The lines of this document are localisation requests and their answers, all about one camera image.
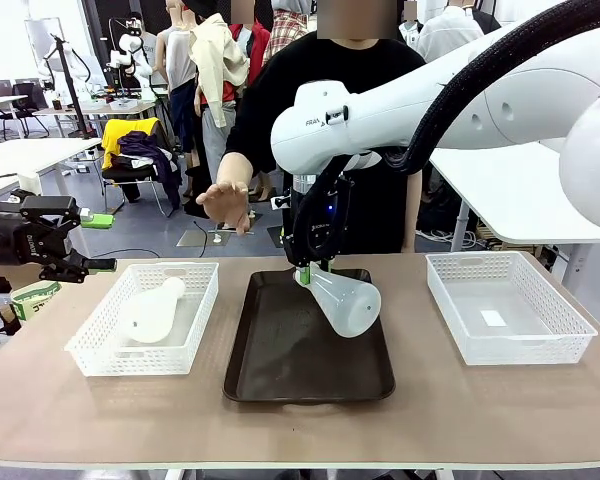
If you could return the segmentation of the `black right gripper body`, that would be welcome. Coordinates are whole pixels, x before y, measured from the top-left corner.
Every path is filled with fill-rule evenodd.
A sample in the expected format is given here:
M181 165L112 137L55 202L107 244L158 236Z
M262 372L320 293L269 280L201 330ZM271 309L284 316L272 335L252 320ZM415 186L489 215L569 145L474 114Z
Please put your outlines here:
M287 260L291 264L331 261L339 254L347 230L352 187L352 181L338 178L326 198L319 200L317 207L310 211L307 246L298 243L302 236L294 229L294 220L304 196L291 187L284 191L289 198L289 208L283 210L281 235Z

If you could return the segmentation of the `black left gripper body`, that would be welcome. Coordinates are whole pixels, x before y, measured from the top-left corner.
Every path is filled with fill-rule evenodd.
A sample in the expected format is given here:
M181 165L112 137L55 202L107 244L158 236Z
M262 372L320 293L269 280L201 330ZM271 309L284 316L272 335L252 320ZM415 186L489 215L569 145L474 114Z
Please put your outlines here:
M14 230L22 263L67 266L68 197L27 196L19 207L22 223Z

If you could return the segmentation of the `person's right hand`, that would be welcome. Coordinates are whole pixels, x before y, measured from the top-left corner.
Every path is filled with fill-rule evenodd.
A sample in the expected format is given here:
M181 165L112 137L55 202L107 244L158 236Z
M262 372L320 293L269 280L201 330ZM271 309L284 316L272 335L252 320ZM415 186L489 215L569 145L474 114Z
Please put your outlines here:
M228 225L239 235L250 230L248 187L243 182L213 184L195 201L214 222Z

